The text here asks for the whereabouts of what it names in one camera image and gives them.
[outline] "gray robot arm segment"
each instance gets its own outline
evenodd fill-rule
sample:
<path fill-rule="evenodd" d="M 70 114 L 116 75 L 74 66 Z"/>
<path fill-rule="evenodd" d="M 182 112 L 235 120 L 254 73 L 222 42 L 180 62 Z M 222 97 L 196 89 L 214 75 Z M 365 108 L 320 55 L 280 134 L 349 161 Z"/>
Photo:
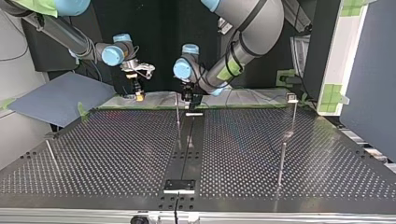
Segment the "gray robot arm segment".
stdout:
<path fill-rule="evenodd" d="M 217 95 L 241 66 L 266 54 L 279 39 L 283 27 L 284 11 L 281 0 L 202 0 L 212 12 L 238 27 L 239 40 L 227 53 L 199 77 L 204 91 Z"/>

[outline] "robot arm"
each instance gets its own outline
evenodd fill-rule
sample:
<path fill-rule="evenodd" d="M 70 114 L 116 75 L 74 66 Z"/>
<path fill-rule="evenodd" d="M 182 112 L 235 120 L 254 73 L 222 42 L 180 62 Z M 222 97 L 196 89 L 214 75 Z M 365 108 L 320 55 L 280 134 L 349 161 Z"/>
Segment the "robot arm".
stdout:
<path fill-rule="evenodd" d="M 78 2 L 81 2 L 79 8 L 73 8 L 78 5 L 76 1 L 56 0 L 55 2 L 64 2 L 63 5 L 58 5 L 62 6 L 62 12 L 68 12 L 67 15 L 78 15 L 87 9 L 90 0 L 79 0 Z M 61 17 L 55 18 L 50 15 L 35 13 L 11 0 L 0 0 L 0 8 L 13 16 L 22 17 L 35 26 L 37 31 L 50 36 L 68 48 L 73 56 L 81 60 L 100 61 L 109 66 L 120 65 L 122 71 L 133 82 L 137 100 L 143 101 L 143 90 L 141 90 L 137 78 L 140 75 L 144 78 L 151 79 L 155 67 L 151 64 L 140 63 L 136 59 L 137 48 L 134 47 L 129 35 L 115 35 L 113 37 L 113 44 L 94 44 L 79 29 L 70 25 Z"/>
<path fill-rule="evenodd" d="M 198 47 L 186 45 L 182 57 L 174 66 L 176 77 L 194 83 L 212 95 L 223 88 L 254 58 L 265 55 L 279 39 L 284 11 L 281 0 L 201 0 L 212 12 L 238 27 L 239 40 L 234 33 L 225 55 L 209 71 L 198 64 Z"/>

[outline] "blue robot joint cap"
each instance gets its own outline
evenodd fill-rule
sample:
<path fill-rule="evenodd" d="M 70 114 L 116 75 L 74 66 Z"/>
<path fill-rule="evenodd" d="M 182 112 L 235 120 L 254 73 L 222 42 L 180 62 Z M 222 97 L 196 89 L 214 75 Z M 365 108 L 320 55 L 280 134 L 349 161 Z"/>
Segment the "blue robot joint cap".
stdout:
<path fill-rule="evenodd" d="M 174 66 L 174 74 L 179 79 L 187 79 L 191 76 L 192 68 L 185 59 L 178 59 Z"/>
<path fill-rule="evenodd" d="M 199 54 L 199 47 L 194 44 L 183 45 L 182 53 Z"/>
<path fill-rule="evenodd" d="M 117 66 L 124 61 L 124 52 L 117 46 L 108 46 L 102 52 L 102 60 L 109 66 Z"/>
<path fill-rule="evenodd" d="M 115 36 L 113 36 L 113 41 L 114 41 L 114 43 L 117 43 L 117 42 L 127 42 L 127 41 L 131 41 L 132 42 L 132 38 L 131 38 L 131 36 L 130 35 L 128 35 L 128 34 L 121 34 L 121 35 L 115 35 Z"/>

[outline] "black cable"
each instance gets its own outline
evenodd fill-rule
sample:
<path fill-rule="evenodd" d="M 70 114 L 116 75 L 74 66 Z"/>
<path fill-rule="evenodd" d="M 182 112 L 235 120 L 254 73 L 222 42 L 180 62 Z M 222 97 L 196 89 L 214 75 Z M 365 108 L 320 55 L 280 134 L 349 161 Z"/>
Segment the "black cable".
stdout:
<path fill-rule="evenodd" d="M 19 59 L 19 58 L 25 56 L 28 50 L 29 50 L 29 47 L 26 44 L 26 49 L 24 50 L 24 52 L 21 55 L 13 57 L 13 58 L 8 58 L 8 59 L 0 59 L 0 62 L 3 63 L 3 62 L 9 62 L 9 61 L 14 61 L 16 59 Z"/>
<path fill-rule="evenodd" d="M 178 207 L 178 197 L 180 196 L 180 193 L 177 195 L 177 200 L 176 200 L 176 204 L 175 204 L 175 211 L 174 211 L 174 215 L 175 215 L 175 224 L 178 224 L 178 216 L 177 216 L 177 207 Z"/>
<path fill-rule="evenodd" d="M 15 25 L 15 23 L 8 17 L 8 15 L 5 12 L 3 12 L 3 11 L 0 11 L 0 12 L 10 22 L 10 24 L 12 24 L 12 26 L 18 33 L 20 33 L 22 36 L 25 36 L 24 33 L 17 27 L 17 25 Z M 16 59 L 19 59 L 19 58 L 25 56 L 28 50 L 29 50 L 29 46 L 27 45 L 27 42 L 26 42 L 26 49 L 24 50 L 24 52 L 22 54 L 20 54 L 16 57 L 8 58 L 8 59 L 0 59 L 0 62 L 9 62 L 9 61 L 14 61 Z"/>
<path fill-rule="evenodd" d="M 239 74 L 234 74 L 232 71 L 231 71 L 231 68 L 230 68 L 230 65 L 229 65 L 229 62 L 230 62 L 230 54 L 231 54 L 231 56 L 233 57 L 233 60 L 236 62 L 236 64 L 239 66 L 239 72 L 240 73 L 242 73 L 243 71 L 244 71 L 244 66 L 239 62 L 239 59 L 236 57 L 236 54 L 235 54 L 235 50 L 234 50 L 234 45 L 236 44 L 236 42 L 235 41 L 233 41 L 233 39 L 235 38 L 235 36 L 236 36 L 236 34 L 238 33 L 238 30 L 235 30 L 234 32 L 233 32 L 233 34 L 231 35 L 231 38 L 230 38 L 230 40 L 228 41 L 228 44 L 227 44 L 227 48 L 226 48 L 226 52 L 225 52 L 225 66 L 226 66 L 226 68 L 227 68 L 227 72 L 232 76 L 232 78 L 225 84 L 225 85 L 223 85 L 223 86 L 215 86 L 215 85 L 212 85 L 211 83 L 209 83 L 209 81 L 207 80 L 207 78 L 205 78 L 205 77 L 203 77 L 203 73 L 205 72 L 205 69 L 204 69 L 204 71 L 202 72 L 201 71 L 201 65 L 200 65 L 200 77 L 198 78 L 198 76 L 197 76 L 197 74 L 196 74 L 196 72 L 195 72 L 195 70 L 194 69 L 192 69 L 193 70 L 193 72 L 194 72 L 194 74 L 195 74 L 195 78 L 197 79 L 197 84 L 199 85 L 199 81 L 200 80 L 203 80 L 204 81 L 204 83 L 207 85 L 207 86 L 209 86 L 209 87 L 211 87 L 211 88 L 213 88 L 213 89 L 216 89 L 216 90 L 218 90 L 218 89 L 223 89 L 223 88 L 226 88 L 227 86 L 229 86 L 229 85 L 231 85 L 231 83 L 233 82 L 233 80 L 236 78 L 236 77 L 238 77 L 239 76 Z"/>
<path fill-rule="evenodd" d="M 300 78 L 301 83 L 303 84 L 304 91 L 306 92 L 306 94 L 308 95 L 309 98 L 313 99 L 313 97 L 309 94 L 308 89 L 307 89 L 306 86 L 305 86 L 303 77 L 302 77 L 301 74 L 300 74 L 300 65 L 299 65 L 298 58 L 297 58 L 298 55 L 297 55 L 297 47 L 296 47 L 296 46 L 297 46 L 297 45 L 296 45 L 296 36 L 297 36 L 296 27 L 297 27 L 298 16 L 300 15 L 300 9 L 301 9 L 301 6 L 300 6 L 300 4 L 299 4 L 299 5 L 298 5 L 298 9 L 297 9 L 297 13 L 296 13 L 296 20 L 295 20 L 295 22 L 294 22 L 294 33 L 295 33 L 294 36 L 293 36 L 294 61 L 296 62 L 297 76 Z M 314 102 L 312 102 L 312 105 L 315 107 L 316 110 L 318 110 L 318 106 L 315 105 Z"/>

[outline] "metal stand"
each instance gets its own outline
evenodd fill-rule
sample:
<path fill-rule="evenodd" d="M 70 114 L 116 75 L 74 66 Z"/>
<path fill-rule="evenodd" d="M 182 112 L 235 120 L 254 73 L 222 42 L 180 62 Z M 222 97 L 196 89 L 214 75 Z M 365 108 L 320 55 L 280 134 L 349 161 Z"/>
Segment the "metal stand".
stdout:
<path fill-rule="evenodd" d="M 52 151 L 52 146 L 50 145 L 50 140 L 47 139 L 46 143 L 47 143 L 47 147 L 49 149 L 50 156 L 52 157 L 53 160 L 56 160 L 55 154 L 53 154 L 53 151 Z"/>
<path fill-rule="evenodd" d="M 50 144 L 51 141 L 54 139 L 57 139 L 59 137 L 58 133 L 47 133 L 46 136 L 44 137 L 46 140 L 47 148 L 49 149 L 49 154 L 53 160 L 56 160 L 55 154 L 53 153 L 52 150 L 52 145 Z"/>
<path fill-rule="evenodd" d="M 177 127 L 180 129 L 180 113 L 178 112 L 178 93 L 176 93 L 176 117 L 177 117 Z"/>
<path fill-rule="evenodd" d="M 287 147 L 287 143 L 283 143 L 282 144 L 282 149 L 280 152 L 280 166 L 279 166 L 279 177 L 277 179 L 277 185 L 279 187 L 282 187 L 282 176 L 283 176 L 283 169 L 284 169 L 284 165 L 285 165 L 285 157 L 286 157 L 286 147 Z"/>

